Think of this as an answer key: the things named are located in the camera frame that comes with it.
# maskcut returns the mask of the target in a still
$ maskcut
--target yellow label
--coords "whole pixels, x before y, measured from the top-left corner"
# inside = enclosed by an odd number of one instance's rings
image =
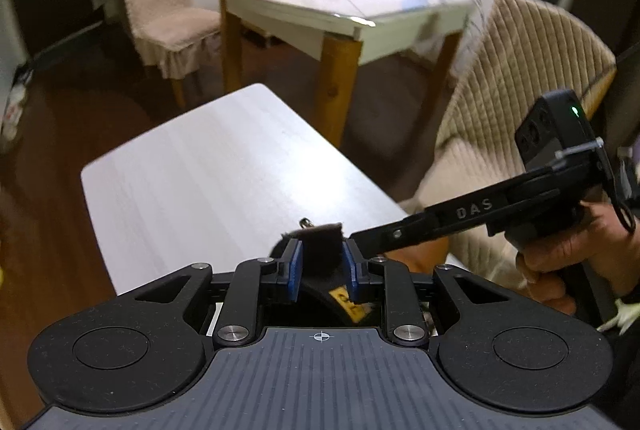
[[[368,304],[354,304],[349,300],[349,293],[347,293],[347,288],[343,285],[329,291],[329,294],[340,304],[340,307],[347,311],[349,318],[351,318],[355,324],[371,312],[371,307]]]

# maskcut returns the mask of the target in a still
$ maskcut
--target chair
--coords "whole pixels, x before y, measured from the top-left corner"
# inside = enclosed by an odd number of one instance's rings
[[[213,62],[220,46],[220,14],[193,7],[193,0],[124,0],[136,50],[145,67],[169,78],[175,101],[185,107],[182,80]]]
[[[524,172],[517,126],[548,90],[571,88],[590,118],[615,74],[613,53],[575,17],[539,0],[494,0],[467,72],[456,86],[436,138],[435,163],[405,209],[414,213]],[[592,87],[589,82],[603,75]],[[472,272],[517,286],[516,250],[484,226],[449,239]]]

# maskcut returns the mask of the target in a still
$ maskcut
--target metal screw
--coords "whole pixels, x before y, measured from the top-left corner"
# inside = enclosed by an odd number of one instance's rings
[[[424,337],[424,329],[417,325],[401,325],[394,330],[396,338],[406,342],[414,342]]]
[[[227,342],[239,342],[249,335],[249,331],[242,325],[228,325],[218,331],[218,337]]]

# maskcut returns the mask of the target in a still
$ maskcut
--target wooden floor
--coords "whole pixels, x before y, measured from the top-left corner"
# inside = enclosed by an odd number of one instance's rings
[[[309,119],[318,63],[286,44],[245,41],[245,83],[262,82]],[[428,76],[399,56],[360,68],[342,152],[395,200],[430,166],[448,96],[418,119]],[[222,95],[219,67],[185,82],[189,107]],[[146,77],[117,27],[37,71],[19,141],[0,156],[0,399],[14,424],[41,409],[26,353],[50,323],[114,295],[84,204],[84,165],[179,114],[171,86]]]

